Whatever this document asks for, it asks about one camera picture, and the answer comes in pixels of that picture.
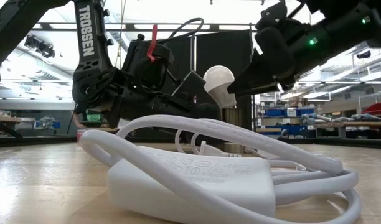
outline wooden table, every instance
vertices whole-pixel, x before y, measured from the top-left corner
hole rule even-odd
[[[10,116],[0,116],[0,122],[6,123],[20,123],[22,120],[20,118],[12,118]]]
[[[171,144],[152,147],[174,150]],[[300,145],[340,159],[359,173],[362,215],[356,223],[381,223],[381,150]],[[0,224],[170,223],[113,207],[106,190],[107,168],[76,144],[0,149]],[[313,197],[278,207],[276,216],[294,222],[336,218],[347,202],[340,196]]]

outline coiled cable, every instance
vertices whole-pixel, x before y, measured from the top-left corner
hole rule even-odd
[[[242,128],[232,128],[222,124],[212,125],[208,121],[198,119],[153,115],[130,122],[118,132],[117,136],[103,131],[87,131],[80,139],[80,145],[88,153],[96,155],[94,157],[108,166],[112,166],[121,158],[125,158],[170,191],[194,205],[215,213],[225,223],[238,223],[239,220],[241,220],[241,223],[293,223],[252,212],[210,194],[197,184],[160,165],[152,157],[138,150],[137,146],[123,139],[123,136],[126,136],[130,131],[148,126],[176,128],[252,148],[259,148],[280,158],[294,161],[311,169],[320,170],[320,172],[287,172],[287,174],[294,175],[293,177],[288,177],[289,175],[286,175],[285,172],[273,175],[273,181],[277,184],[275,185],[276,204],[284,205],[304,200],[312,195],[342,192],[349,202],[348,210],[340,217],[325,223],[352,223],[360,214],[360,198],[356,191],[352,189],[358,182],[358,175],[355,172],[343,170],[339,161],[310,154],[269,137],[244,131]]]

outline red object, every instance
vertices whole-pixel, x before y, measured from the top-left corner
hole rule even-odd
[[[362,114],[370,114],[370,115],[381,115],[381,103],[375,103],[371,105],[370,107],[363,110]]]
[[[77,143],[79,142],[81,136],[83,136],[85,131],[86,130],[84,130],[84,129],[77,130]]]
[[[148,48],[148,52],[146,53],[146,56],[148,56],[151,59],[151,62],[153,63],[155,61],[155,58],[153,57],[153,51],[156,48],[156,44],[158,42],[158,25],[153,25],[152,29],[152,41],[151,45]]]

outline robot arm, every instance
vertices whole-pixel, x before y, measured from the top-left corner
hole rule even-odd
[[[254,52],[252,63],[229,86],[237,96],[278,91],[293,87],[300,75],[326,63],[337,54],[366,41],[381,47],[380,0],[298,0],[288,14],[285,1],[261,12],[255,40],[263,54]],[[311,13],[321,11],[325,19],[311,25],[293,19],[307,5]]]
[[[0,9],[0,66],[49,9],[68,2],[15,0],[5,3]],[[123,68],[119,69],[112,66],[108,57],[107,46],[113,41],[105,35],[103,17],[109,16],[109,12],[104,10],[103,1],[73,2],[80,55],[73,74],[73,99],[76,103],[101,111],[111,127],[116,127],[120,118],[132,120],[151,114],[219,118],[219,109],[215,105],[194,103],[195,95],[204,91],[205,81],[198,74],[190,72],[184,80],[176,80],[169,73],[168,67],[174,57],[164,44],[183,35],[159,41],[154,39],[154,42],[144,41],[142,37],[132,41]],[[160,92],[167,76],[177,87],[172,94]]]
[[[103,17],[109,16],[109,12],[103,10],[103,3],[74,2],[80,63],[73,75],[73,99],[79,105],[101,111],[111,127],[120,118],[132,120],[152,114],[219,118],[215,105],[194,103],[195,95],[204,90],[205,83],[198,74],[190,72],[184,80],[176,80],[169,73],[174,57],[164,44],[183,35],[157,40],[155,27],[152,41],[145,41],[142,36],[131,41],[124,65],[119,69],[112,66],[108,57],[107,46],[113,41],[105,35]],[[177,86],[173,94],[160,92],[167,76]]]

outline white light bulb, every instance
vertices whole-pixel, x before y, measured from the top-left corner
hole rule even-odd
[[[221,109],[236,106],[235,94],[228,93],[228,86],[235,81],[229,68],[216,65],[204,74],[204,90],[215,100]]]

